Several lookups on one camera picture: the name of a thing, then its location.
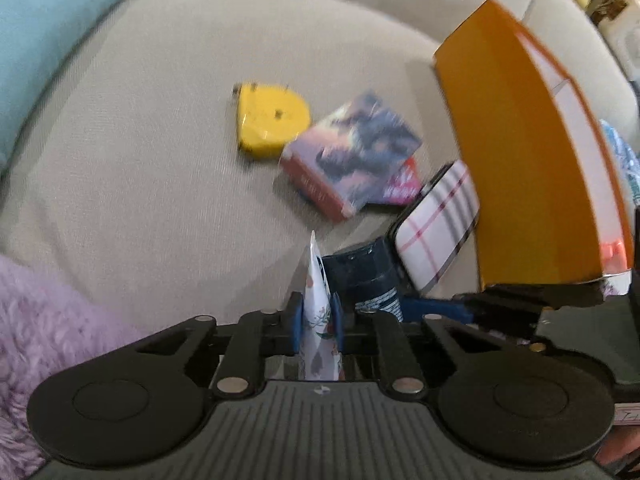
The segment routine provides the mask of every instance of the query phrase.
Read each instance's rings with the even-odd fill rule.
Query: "white plaid phone case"
[[[419,292],[427,292],[449,267],[478,219],[469,169],[457,160],[424,186],[417,205],[395,229],[394,246]]]

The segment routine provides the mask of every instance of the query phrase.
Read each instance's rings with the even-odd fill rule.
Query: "small box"
[[[379,196],[422,141],[404,120],[367,93],[286,145],[280,165],[334,222]]]

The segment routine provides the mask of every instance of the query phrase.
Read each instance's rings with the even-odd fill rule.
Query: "book spine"
[[[289,175],[293,184],[300,188],[329,220],[338,223],[347,219],[342,214],[342,201],[334,196],[326,184],[319,182],[296,155],[283,156],[280,159],[280,166]]]

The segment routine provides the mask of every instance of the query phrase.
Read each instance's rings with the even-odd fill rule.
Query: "beige sofa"
[[[25,128],[3,183],[1,249],[148,329],[280,306],[301,284],[311,230],[329,252],[393,216],[334,226],[276,165],[243,160],[233,85],[288,84],[315,118],[373,89],[424,138],[427,177],[458,156],[432,55],[483,1],[123,1]],[[640,148],[633,92],[574,2],[498,1]],[[471,239],[433,293],[475,290],[477,274]]]

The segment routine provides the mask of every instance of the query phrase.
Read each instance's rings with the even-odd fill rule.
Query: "blue cushion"
[[[120,0],[0,0],[0,171],[65,57]]]

